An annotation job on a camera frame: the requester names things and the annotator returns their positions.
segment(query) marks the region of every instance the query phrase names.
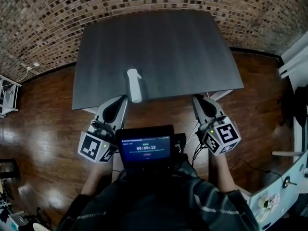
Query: black cable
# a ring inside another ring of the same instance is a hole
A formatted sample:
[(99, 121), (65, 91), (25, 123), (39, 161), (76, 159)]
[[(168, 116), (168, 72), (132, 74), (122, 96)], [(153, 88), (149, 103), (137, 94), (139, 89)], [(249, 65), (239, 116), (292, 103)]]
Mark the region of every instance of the black cable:
[(199, 154), (204, 148), (207, 148), (207, 147), (206, 147), (205, 145), (201, 145), (201, 144), (199, 144), (199, 145), (197, 146), (197, 148), (195, 149), (194, 154), (193, 154), (193, 156), (192, 156), (192, 166), (193, 166), (193, 163), (194, 163), (194, 161), (196, 160), (198, 154)]
[(262, 170), (262, 169), (260, 169), (260, 168), (252, 167), (252, 166), (250, 166), (249, 163), (247, 163), (243, 158), (240, 158), (239, 160), (237, 160), (237, 162), (231, 167), (230, 172), (233, 170), (233, 168), (234, 168), (234, 167), (238, 164), (238, 162), (241, 161), (241, 160), (243, 160), (243, 161), (247, 164), (248, 167), (250, 167), (250, 168), (252, 168), (252, 169), (254, 169), (254, 170), (258, 170), (258, 171), (260, 171), (260, 172), (263, 172), (263, 173), (265, 173), (265, 174), (272, 173), (272, 174), (278, 175), (278, 176), (281, 178), (281, 180), (283, 181), (283, 178), (282, 178), (282, 176), (281, 176), (280, 174), (278, 174), (278, 173), (276, 173), (276, 172), (273, 172), (273, 171), (271, 171), (271, 170)]

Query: digital display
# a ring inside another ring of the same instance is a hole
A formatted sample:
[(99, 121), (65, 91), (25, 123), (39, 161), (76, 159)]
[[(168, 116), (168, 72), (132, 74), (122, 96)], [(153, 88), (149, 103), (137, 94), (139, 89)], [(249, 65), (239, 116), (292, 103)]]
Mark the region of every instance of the digital display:
[(170, 137), (121, 140), (126, 161), (142, 161), (170, 157)]

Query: dark gray table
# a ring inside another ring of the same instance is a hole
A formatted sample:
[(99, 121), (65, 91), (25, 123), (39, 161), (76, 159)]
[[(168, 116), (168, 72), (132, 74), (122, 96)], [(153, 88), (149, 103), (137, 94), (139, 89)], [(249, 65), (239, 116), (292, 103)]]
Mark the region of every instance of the dark gray table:
[(124, 15), (85, 28), (73, 109), (129, 95), (127, 70), (141, 74), (143, 100), (243, 88), (210, 13), (158, 11)]

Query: white wall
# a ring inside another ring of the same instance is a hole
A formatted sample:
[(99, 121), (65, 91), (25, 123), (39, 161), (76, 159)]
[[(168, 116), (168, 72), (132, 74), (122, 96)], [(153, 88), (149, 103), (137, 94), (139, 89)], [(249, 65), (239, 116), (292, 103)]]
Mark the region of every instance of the white wall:
[[(308, 46), (308, 32), (301, 37), (290, 49), (281, 55), (284, 63), (286, 64), (300, 51)], [(295, 71), (289, 75), (292, 88), (296, 90), (297, 87), (303, 87), (308, 84), (308, 62), (300, 64)]]

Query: cable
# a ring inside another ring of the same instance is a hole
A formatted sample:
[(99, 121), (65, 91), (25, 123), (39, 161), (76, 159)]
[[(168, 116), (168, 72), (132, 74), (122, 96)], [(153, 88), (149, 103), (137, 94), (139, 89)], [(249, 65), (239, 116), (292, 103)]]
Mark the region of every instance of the cable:
[[(23, 79), (27, 76), (27, 74), (28, 74), (28, 73), (29, 73), (29, 70), (27, 70), (26, 75), (25, 75), (22, 79), (20, 79), (20, 80), (18, 80), (18, 81), (23, 80)], [(14, 83), (11, 83), (11, 84), (8, 84), (8, 85), (5, 85), (5, 86), (2, 86), (2, 88), (3, 88), (3, 87), (6, 87), (6, 86), (13, 85), (13, 84), (14, 84)]]
[(189, 139), (187, 140), (186, 144), (187, 144), (187, 143), (191, 140), (192, 135), (193, 135), (193, 132), (196, 130), (196, 128), (197, 128), (197, 126), (198, 126), (198, 124), (199, 124), (199, 122), (197, 122), (196, 126), (194, 127), (194, 129), (193, 129), (193, 131), (192, 131), (191, 135), (189, 136)]
[(201, 145), (201, 144), (199, 144), (199, 145), (197, 146), (197, 148), (195, 149), (194, 154), (193, 154), (193, 156), (192, 156), (192, 166), (193, 166), (193, 163), (194, 163), (194, 161), (196, 160), (198, 154), (199, 154), (204, 148), (207, 148), (207, 146)]
[(271, 170), (262, 170), (262, 169), (259, 169), (259, 168), (256, 168), (256, 167), (252, 167), (252, 166), (250, 166), (249, 163), (247, 163), (243, 158), (240, 158), (239, 160), (237, 160), (237, 162), (231, 167), (230, 172), (233, 170), (233, 168), (234, 168), (234, 167), (238, 164), (238, 162), (241, 161), (241, 160), (243, 160), (243, 161), (247, 164), (248, 167), (250, 167), (250, 168), (252, 168), (252, 169), (254, 169), (254, 170), (258, 170), (258, 171), (260, 171), (260, 172), (263, 172), (263, 173), (265, 173), (265, 174), (269, 174), (269, 173), (275, 174), (275, 175), (279, 176), (279, 177), (281, 178), (281, 180), (283, 181), (283, 178), (282, 178), (282, 176), (281, 176), (280, 174), (278, 174), (278, 173), (276, 173), (276, 172), (273, 172), (273, 171), (271, 171)]

